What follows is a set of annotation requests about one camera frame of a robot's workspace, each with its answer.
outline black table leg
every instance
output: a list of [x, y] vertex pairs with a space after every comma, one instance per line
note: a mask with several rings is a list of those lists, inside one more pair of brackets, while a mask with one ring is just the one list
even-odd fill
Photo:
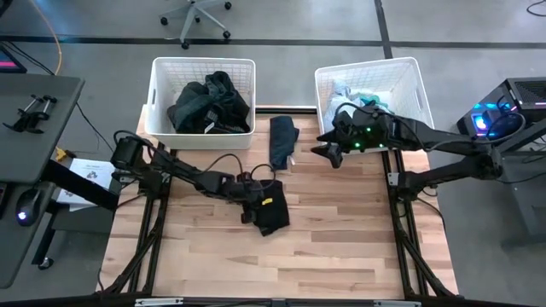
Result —
[[51, 242], [53, 241], [53, 237], [55, 236], [55, 229], [53, 229], [53, 223], [55, 222], [55, 217], [57, 216], [57, 206], [58, 204], [49, 204], [48, 211], [51, 213], [51, 218], [49, 219], [48, 225], [45, 228], [44, 235], [42, 235], [42, 240], [40, 240], [40, 244], [38, 244], [38, 248], [36, 249], [36, 253], [34, 253], [34, 258], [32, 259], [32, 264], [38, 265], [40, 269], [48, 268], [50, 264], [46, 263], [46, 255], [49, 250], [49, 246], [51, 245]]
[[42, 173], [42, 180], [74, 193], [97, 206], [116, 211], [119, 196], [100, 185], [78, 176], [63, 165], [50, 160]]

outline black jacket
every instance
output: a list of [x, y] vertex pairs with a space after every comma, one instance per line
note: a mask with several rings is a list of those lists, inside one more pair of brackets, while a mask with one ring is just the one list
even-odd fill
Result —
[[207, 133], [249, 132], [247, 115], [250, 107], [235, 89], [226, 72], [206, 75], [205, 85], [188, 83], [167, 109], [167, 116], [178, 133], [200, 134], [214, 123]]

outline black clamp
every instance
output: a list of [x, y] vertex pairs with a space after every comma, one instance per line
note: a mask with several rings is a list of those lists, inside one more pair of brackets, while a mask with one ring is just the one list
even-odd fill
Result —
[[[44, 97], [37, 97], [36, 95], [31, 95], [32, 101], [25, 107], [25, 109], [17, 109], [17, 114], [20, 116], [19, 119], [13, 125], [8, 125], [3, 123], [4, 126], [15, 132], [27, 131], [34, 134], [42, 134], [43, 130], [36, 128], [41, 120], [48, 120], [49, 114], [47, 114], [49, 105], [51, 103], [57, 103], [55, 97], [46, 95]], [[42, 111], [31, 112], [31, 108], [36, 104], [36, 102], [44, 103], [45, 107]]]

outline yellow tag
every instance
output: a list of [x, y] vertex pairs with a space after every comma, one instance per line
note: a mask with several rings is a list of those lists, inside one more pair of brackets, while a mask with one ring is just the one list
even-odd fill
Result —
[[272, 198], [268, 198], [267, 200], [262, 201], [262, 206], [265, 206], [265, 205], [270, 204], [270, 203], [272, 203], [272, 202], [273, 202], [273, 199], [272, 199]]

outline blue led light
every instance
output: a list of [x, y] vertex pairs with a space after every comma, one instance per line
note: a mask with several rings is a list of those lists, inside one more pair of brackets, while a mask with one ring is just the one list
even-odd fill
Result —
[[474, 123], [476, 124], [476, 127], [478, 127], [478, 129], [480, 130], [487, 129], [487, 125], [485, 124], [484, 118], [481, 116], [476, 116], [474, 118]]

